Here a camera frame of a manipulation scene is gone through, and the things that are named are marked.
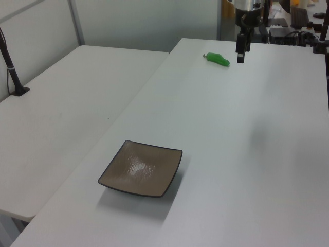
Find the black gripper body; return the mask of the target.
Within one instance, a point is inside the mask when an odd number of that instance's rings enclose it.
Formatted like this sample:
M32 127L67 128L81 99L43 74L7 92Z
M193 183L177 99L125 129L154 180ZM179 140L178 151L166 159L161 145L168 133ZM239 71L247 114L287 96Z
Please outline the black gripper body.
M235 24L240 27L241 33L248 34L263 23L263 9L247 11L235 8Z

